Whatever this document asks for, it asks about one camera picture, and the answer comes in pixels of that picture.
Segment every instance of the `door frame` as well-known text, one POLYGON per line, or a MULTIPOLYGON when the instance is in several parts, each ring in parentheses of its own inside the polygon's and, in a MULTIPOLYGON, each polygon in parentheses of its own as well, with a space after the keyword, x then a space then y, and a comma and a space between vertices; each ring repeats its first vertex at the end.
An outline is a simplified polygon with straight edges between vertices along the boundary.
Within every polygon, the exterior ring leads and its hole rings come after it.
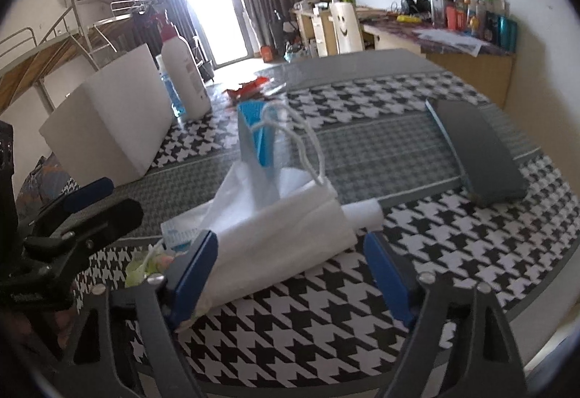
POLYGON ((246 51, 248 52, 248 54, 246 56, 243 56, 243 57, 238 58, 236 60, 228 61, 227 63, 216 64, 215 56, 214 56, 214 53, 211 49, 210 41, 208 41, 207 35, 205 34, 204 27, 203 27, 202 23, 199 21, 197 14, 195 13, 195 9, 190 4, 189 0, 187 0, 187 6, 188 6, 189 11, 190 11, 190 16, 191 16, 191 19, 194 23, 195 29, 199 35, 199 39, 201 40, 201 42, 206 50, 206 54, 208 55, 208 58, 212 60, 212 65, 213 65, 215 70, 222 68, 222 67, 225 67, 225 66, 230 66, 230 64, 235 64, 235 63, 239 63, 241 61, 245 61, 246 59, 252 58, 254 55, 254 51, 252 48, 252 42, 250 40, 250 35, 248 32, 248 27, 246 26, 246 22, 244 19, 244 14, 245 14, 246 10, 244 7, 243 0, 231 0, 231 2, 234 6, 234 13, 236 14, 236 19, 238 21, 238 25, 240 26, 240 31, 242 32, 242 37, 244 38, 244 44, 246 46, 246 51))

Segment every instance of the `blue bottle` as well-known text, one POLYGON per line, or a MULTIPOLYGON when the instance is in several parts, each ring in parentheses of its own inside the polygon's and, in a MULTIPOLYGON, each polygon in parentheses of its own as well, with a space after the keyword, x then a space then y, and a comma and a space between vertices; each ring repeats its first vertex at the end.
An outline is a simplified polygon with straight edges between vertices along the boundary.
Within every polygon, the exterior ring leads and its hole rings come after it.
POLYGON ((175 92, 175 87, 173 87, 173 82, 165 69, 161 55, 157 56, 157 64, 159 64, 159 74, 161 76, 161 81, 165 84, 169 98, 171 99, 171 107, 173 108, 173 114, 179 118, 185 115, 185 108, 182 101, 179 99, 178 93, 175 92))

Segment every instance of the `houndstooth pattern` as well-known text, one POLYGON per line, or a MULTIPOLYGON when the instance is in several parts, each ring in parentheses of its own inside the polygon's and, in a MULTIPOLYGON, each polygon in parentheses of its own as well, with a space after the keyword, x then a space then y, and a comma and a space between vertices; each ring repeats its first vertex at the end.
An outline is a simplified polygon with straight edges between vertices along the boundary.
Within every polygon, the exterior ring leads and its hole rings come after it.
MULTIPOLYGON (((480 209, 462 189, 384 210, 384 234, 417 271, 460 287, 486 281, 505 310, 539 285, 576 242, 580 205, 547 156, 520 168, 529 181, 523 201, 480 209)), ((134 248, 91 258, 80 295, 104 281, 118 288, 134 248)), ((147 364, 134 332, 133 352, 147 364)), ((361 242, 324 264, 214 309, 179 335, 201 381, 246 387, 336 384, 389 372, 407 330, 394 320, 362 254, 361 242)), ((441 345, 450 347, 447 327, 441 345)))
MULTIPOLYGON (((287 99, 288 104, 314 129, 320 129, 329 124, 425 111, 424 102, 429 97, 466 100, 474 105, 489 103, 486 96, 450 72, 352 80, 288 92, 278 98, 287 99)), ((211 115, 172 126, 152 169, 235 147, 238 143, 238 117, 235 109, 227 106, 228 101, 223 95, 214 95, 211 115)))

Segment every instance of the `white bottle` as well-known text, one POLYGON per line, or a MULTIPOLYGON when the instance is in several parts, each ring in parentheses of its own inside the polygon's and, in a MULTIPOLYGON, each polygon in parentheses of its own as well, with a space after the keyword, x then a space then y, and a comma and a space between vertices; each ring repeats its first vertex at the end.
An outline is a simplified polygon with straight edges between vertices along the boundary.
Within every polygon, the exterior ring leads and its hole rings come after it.
POLYGON ((170 22, 166 22, 161 28, 161 39, 161 57, 185 108, 186 118, 199 120, 212 106, 191 48, 170 22))

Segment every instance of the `white paper on desk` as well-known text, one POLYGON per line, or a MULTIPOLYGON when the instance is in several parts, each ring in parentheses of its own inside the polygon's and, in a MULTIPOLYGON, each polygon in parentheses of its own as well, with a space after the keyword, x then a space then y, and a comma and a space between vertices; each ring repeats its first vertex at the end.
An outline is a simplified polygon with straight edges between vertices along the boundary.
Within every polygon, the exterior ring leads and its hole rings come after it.
POLYGON ((418 34, 419 38, 423 40, 431 40, 453 46, 464 53, 472 55, 474 58, 477 58, 479 55, 481 47, 487 44, 485 41, 478 40, 477 38, 458 35, 457 33, 446 30, 419 29, 413 30, 413 32, 418 34))

